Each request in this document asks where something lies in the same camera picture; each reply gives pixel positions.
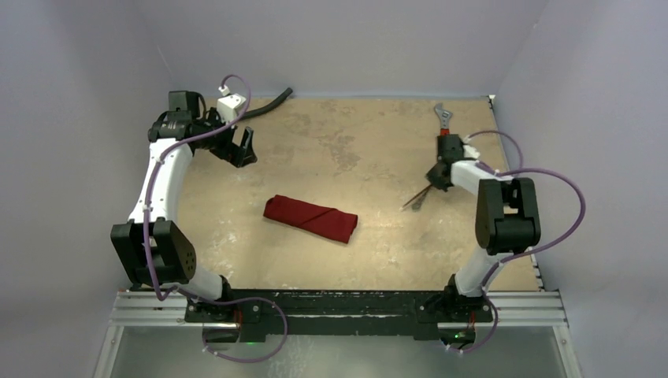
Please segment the gold fork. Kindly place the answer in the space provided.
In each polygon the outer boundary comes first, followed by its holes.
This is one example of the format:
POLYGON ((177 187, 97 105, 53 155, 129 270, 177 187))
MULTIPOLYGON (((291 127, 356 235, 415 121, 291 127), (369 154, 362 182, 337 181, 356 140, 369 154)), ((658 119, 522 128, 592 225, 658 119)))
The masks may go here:
POLYGON ((411 209, 412 211, 415 212, 419 211, 431 189, 432 185, 431 184, 427 185, 425 188, 423 188, 421 191, 415 194, 412 198, 410 198, 406 203, 404 203, 399 210, 405 211, 407 209, 411 209))

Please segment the dark red cloth napkin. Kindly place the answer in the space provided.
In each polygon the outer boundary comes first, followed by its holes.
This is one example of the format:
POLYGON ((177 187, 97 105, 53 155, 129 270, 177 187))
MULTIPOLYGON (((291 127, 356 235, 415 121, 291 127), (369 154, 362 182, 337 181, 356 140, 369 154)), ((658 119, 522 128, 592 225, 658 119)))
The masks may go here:
POLYGON ((283 195, 270 198, 263 216, 326 239, 348 244, 358 225, 358 215, 318 206, 283 195))

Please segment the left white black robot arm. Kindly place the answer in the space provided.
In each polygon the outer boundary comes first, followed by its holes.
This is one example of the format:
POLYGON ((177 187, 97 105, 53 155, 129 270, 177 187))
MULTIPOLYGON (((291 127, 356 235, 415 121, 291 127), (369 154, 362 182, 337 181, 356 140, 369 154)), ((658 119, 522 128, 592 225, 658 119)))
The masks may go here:
POLYGON ((154 289, 160 301, 176 291, 204 303, 216 322, 232 317, 235 301, 227 279, 204 268, 177 225, 178 203, 196 150, 209 150, 236 168, 256 162, 254 132, 246 128, 239 145, 236 124, 248 98, 227 87, 214 107, 202 111, 194 91, 169 92, 169 109, 148 130, 149 163, 139 199, 128 219, 113 225, 111 242, 130 281, 154 289))

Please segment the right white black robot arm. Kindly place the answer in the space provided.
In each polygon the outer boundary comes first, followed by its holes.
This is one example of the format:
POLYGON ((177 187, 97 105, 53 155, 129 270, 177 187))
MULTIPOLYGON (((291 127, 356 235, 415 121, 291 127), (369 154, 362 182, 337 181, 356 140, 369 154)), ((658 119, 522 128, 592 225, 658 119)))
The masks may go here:
POLYGON ((432 187, 460 187, 477 198, 477 248, 453 277, 456 291, 442 300, 444 314, 460 321, 473 300, 497 276, 501 264, 538 244, 541 237, 536 187, 530 178, 501 176, 482 168, 477 152, 459 135, 436 137, 436 163, 425 175, 432 187))

